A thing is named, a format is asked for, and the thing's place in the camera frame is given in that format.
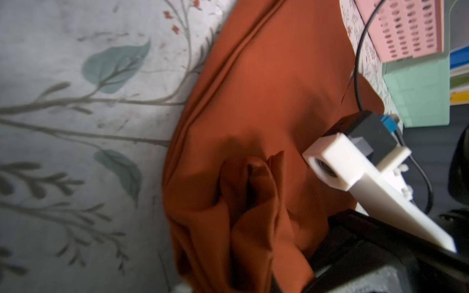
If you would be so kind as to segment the rust orange skirt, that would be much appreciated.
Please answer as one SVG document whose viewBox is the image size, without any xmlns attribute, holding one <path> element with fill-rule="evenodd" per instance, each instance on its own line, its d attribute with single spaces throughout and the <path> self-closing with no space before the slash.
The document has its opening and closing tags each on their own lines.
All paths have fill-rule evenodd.
<svg viewBox="0 0 469 293">
<path fill-rule="evenodd" d="M 355 208 L 303 152 L 356 113 L 338 1 L 238 1 L 167 152 L 163 204 L 197 293 L 299 293 L 328 218 Z"/>
</svg>

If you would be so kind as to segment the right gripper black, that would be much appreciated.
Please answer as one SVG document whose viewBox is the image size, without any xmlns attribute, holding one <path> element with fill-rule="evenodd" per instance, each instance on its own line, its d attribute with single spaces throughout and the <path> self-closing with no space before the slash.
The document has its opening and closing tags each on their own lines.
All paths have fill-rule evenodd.
<svg viewBox="0 0 469 293">
<path fill-rule="evenodd" d="M 310 258 L 305 293 L 466 293 L 468 258 L 347 210 Z"/>
</svg>

